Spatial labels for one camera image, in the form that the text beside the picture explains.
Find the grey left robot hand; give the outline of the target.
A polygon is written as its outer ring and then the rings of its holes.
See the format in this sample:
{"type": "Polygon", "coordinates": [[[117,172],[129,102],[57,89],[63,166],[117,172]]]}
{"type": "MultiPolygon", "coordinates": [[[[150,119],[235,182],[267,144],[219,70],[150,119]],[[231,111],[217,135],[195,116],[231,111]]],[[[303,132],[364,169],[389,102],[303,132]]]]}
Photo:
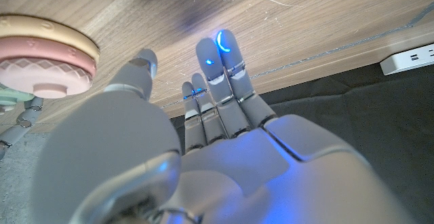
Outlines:
{"type": "Polygon", "coordinates": [[[414,223],[350,144],[255,93],[236,38],[196,47],[185,139],[149,98],[143,50],[59,124],[37,162],[33,223],[414,223]]]}

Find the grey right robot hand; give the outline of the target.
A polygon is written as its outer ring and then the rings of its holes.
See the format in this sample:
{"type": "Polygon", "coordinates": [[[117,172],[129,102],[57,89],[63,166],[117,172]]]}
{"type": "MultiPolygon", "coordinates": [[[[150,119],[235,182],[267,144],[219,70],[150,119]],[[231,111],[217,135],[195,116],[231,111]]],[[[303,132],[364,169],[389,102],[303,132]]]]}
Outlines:
{"type": "Polygon", "coordinates": [[[35,125],[42,108],[43,99],[37,96],[24,102],[24,111],[17,117],[16,124],[1,133],[1,159],[6,151],[35,125]]]}

